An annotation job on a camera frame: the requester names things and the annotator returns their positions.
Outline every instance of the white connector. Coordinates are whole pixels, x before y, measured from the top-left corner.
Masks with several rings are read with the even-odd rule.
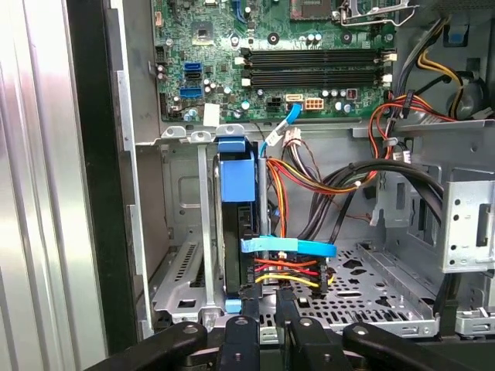
[[[301,129],[293,126],[285,131],[283,146],[285,147],[289,142],[296,145],[301,145]]]
[[[384,62],[397,62],[397,53],[389,53],[384,55],[383,57]]]
[[[386,73],[385,75],[383,75],[381,78],[381,82],[382,83],[392,83],[392,74]]]

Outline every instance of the black ram slot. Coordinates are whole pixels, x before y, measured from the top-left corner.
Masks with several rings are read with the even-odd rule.
[[[251,86],[260,88],[276,87],[372,87],[378,81],[374,71],[283,71],[252,72]]]
[[[381,54],[371,49],[341,50],[255,50],[243,49],[241,54],[251,70],[283,70],[291,68],[329,68],[376,66]]]
[[[256,58],[258,56],[369,56],[378,58],[381,56],[379,52],[372,49],[307,49],[307,50],[249,50],[247,48],[241,50],[241,54],[245,58]]]

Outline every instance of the blue drive bracket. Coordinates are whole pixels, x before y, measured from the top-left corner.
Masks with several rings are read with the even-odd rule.
[[[245,153],[246,138],[245,137],[225,137],[218,139],[219,153]]]
[[[223,203],[250,203],[256,199],[254,153],[244,160],[220,160]]]
[[[241,313],[242,300],[241,299],[226,299],[225,300],[225,312],[229,315],[238,315]]]

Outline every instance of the green circuit board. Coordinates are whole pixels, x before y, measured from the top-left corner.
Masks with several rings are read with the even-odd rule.
[[[330,5],[325,7],[321,19],[315,19],[318,15],[310,21],[297,19],[297,15],[304,12],[295,11],[295,4],[321,5],[325,1]],[[371,1],[363,1],[363,9]],[[156,63],[161,68],[157,88],[162,120],[199,123],[203,120],[205,103],[220,105],[223,122],[279,119],[286,115],[287,104],[280,110],[267,110],[267,98],[279,97],[285,102],[286,94],[301,94],[305,99],[322,97],[322,89],[316,87],[275,87],[263,89],[263,94],[257,88],[243,87],[244,66],[235,63],[241,48],[304,51],[394,47],[393,26],[342,27],[331,17],[333,3],[334,0],[153,0]],[[244,12],[247,6],[251,10],[249,14]],[[314,36],[321,39],[311,43],[309,40]],[[184,63],[201,63],[201,78],[197,82],[185,80]],[[180,97],[181,87],[194,85],[201,89],[201,97]],[[383,102],[386,89],[379,83],[372,87],[350,85],[346,88],[353,90],[352,99],[347,95],[343,97],[346,89],[339,87],[337,97],[325,97],[322,109],[304,110],[300,118],[369,117]],[[194,114],[189,115],[189,109],[193,109]]]

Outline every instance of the cable bundle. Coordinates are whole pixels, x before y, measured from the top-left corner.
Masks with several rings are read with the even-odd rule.
[[[283,260],[264,260],[254,259],[256,263],[261,263],[255,268],[254,272],[259,273],[255,278],[255,282],[262,282],[265,279],[297,281],[311,288],[318,288],[317,280],[319,273],[311,271],[311,267],[317,264],[316,260],[306,261],[303,263],[292,263]],[[334,274],[329,279],[328,284],[332,284]]]

